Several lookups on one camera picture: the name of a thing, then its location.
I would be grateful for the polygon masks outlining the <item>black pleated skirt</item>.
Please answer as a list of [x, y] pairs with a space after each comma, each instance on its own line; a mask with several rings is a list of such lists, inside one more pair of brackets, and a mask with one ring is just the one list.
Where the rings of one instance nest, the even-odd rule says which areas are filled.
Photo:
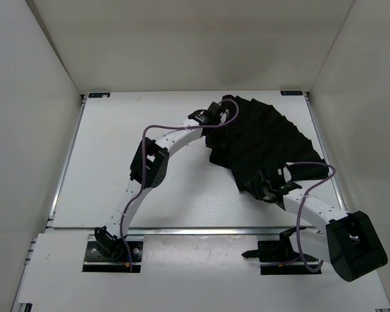
[[239, 106], [237, 118], [225, 126], [223, 145], [210, 148], [211, 163], [231, 171], [239, 191], [260, 168], [274, 165], [289, 169], [292, 181], [320, 180], [328, 176], [325, 161], [313, 148], [312, 141], [301, 133], [272, 105], [256, 99], [226, 95]]

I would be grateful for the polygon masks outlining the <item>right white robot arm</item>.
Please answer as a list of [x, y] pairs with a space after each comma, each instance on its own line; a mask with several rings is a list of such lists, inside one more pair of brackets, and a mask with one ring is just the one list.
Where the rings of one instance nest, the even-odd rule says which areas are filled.
[[246, 182], [246, 190], [255, 199], [294, 214], [296, 224], [281, 232], [272, 246], [248, 250], [243, 258], [276, 256], [278, 267], [301, 261], [312, 274], [328, 263], [347, 282], [384, 267], [388, 257], [367, 214], [346, 212], [311, 195], [335, 173], [332, 165], [309, 161], [259, 169]]

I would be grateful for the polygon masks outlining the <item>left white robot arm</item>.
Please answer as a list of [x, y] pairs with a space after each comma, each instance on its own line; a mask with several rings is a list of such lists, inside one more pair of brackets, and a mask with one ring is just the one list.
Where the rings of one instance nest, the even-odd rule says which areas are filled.
[[111, 261], [122, 256], [132, 258], [126, 242], [131, 221], [144, 198], [164, 181], [170, 158], [212, 130], [229, 125], [238, 114], [238, 104], [223, 99], [211, 103], [208, 109], [195, 110], [179, 126], [155, 124], [143, 130], [123, 195], [105, 224], [94, 229], [97, 249], [103, 257]]

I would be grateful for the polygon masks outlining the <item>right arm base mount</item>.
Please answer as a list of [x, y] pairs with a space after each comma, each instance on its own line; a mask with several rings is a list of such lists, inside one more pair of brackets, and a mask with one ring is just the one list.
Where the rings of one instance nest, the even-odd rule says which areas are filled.
[[318, 259], [305, 255], [308, 265], [315, 270], [310, 272], [300, 254], [293, 250], [290, 239], [296, 238], [295, 233], [296, 228], [292, 227], [282, 231], [278, 240], [259, 240], [255, 250], [247, 250], [241, 256], [244, 259], [258, 259], [262, 276], [322, 274]]

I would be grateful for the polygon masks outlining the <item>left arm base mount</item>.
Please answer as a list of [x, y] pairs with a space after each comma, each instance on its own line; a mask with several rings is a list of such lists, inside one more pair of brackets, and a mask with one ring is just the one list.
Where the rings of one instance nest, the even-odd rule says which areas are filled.
[[127, 241], [107, 232], [106, 227], [94, 229], [88, 238], [83, 258], [83, 272], [140, 273], [143, 238]]

